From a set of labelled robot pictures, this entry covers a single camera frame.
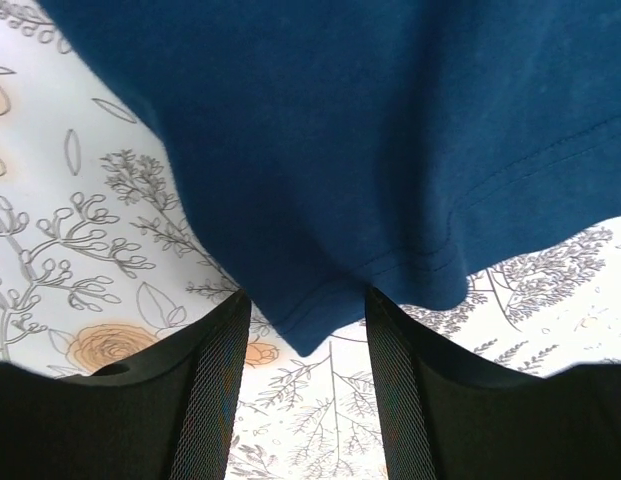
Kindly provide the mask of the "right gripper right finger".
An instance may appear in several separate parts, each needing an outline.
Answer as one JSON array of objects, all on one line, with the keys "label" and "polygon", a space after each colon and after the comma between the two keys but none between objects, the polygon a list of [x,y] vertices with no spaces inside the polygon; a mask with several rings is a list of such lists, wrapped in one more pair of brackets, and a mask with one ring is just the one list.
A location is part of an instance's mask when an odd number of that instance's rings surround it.
[{"label": "right gripper right finger", "polygon": [[376,289],[365,319],[390,478],[621,479],[621,364],[511,370]]}]

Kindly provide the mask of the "navy blue t shirt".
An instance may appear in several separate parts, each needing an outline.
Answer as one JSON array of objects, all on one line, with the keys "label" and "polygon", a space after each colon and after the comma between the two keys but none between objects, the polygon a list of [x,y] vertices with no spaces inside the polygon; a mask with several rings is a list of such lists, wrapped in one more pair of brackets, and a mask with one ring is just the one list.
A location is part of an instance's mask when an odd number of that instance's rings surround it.
[{"label": "navy blue t shirt", "polygon": [[46,1],[301,356],[621,215],[621,1]]}]

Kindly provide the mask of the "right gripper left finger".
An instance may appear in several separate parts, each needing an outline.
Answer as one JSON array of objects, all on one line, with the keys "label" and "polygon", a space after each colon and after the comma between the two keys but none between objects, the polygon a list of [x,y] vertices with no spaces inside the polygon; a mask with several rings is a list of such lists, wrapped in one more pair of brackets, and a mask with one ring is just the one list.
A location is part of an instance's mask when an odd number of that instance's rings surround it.
[{"label": "right gripper left finger", "polygon": [[221,479],[251,303],[201,320],[89,376],[0,361],[0,479]]}]

